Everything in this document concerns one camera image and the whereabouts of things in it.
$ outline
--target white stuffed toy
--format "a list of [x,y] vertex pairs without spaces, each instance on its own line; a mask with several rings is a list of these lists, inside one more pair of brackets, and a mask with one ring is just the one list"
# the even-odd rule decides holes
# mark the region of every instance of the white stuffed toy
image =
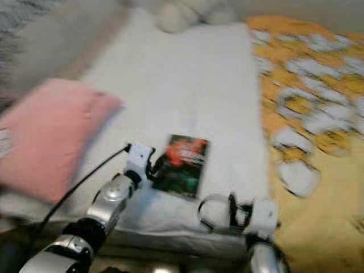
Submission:
[[235,21],[228,0],[170,0],[164,3],[155,24],[165,32],[176,33],[199,22],[226,24]]

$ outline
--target pink pillow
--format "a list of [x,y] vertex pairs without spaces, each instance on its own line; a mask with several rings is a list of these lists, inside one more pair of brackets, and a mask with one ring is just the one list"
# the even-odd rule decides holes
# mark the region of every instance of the pink pillow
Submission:
[[57,202],[88,140],[121,101],[77,81],[50,79],[0,119],[0,183]]

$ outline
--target mattress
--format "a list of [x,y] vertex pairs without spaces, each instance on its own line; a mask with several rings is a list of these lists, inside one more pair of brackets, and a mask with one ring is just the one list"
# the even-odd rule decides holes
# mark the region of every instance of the mattress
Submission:
[[[243,239],[208,234],[197,206],[215,193],[228,197],[234,192],[239,202],[269,197],[260,94],[246,26],[200,25],[171,35],[156,29],[150,14],[133,9],[128,25],[80,80],[124,100],[125,108],[92,140],[75,181],[128,141],[155,147],[152,160],[163,153],[170,134],[211,142],[198,199],[158,192],[147,184],[129,201],[110,243],[241,255]],[[112,160],[82,185],[67,215],[85,213],[125,160],[126,155]],[[227,212],[227,206],[206,211],[221,224],[227,223]]]

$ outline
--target yellow blanket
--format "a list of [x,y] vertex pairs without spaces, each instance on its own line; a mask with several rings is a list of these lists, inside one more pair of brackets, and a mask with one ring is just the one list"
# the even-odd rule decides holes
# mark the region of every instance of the yellow blanket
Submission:
[[247,20],[292,272],[364,272],[364,35]]

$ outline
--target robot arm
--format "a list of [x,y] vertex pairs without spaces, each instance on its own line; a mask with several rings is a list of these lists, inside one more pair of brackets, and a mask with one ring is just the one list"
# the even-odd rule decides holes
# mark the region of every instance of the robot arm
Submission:
[[69,224],[60,237],[32,257],[20,273],[88,272],[93,257],[115,228],[134,192],[147,180],[154,149],[141,144],[130,146],[126,169],[96,194],[86,216]]

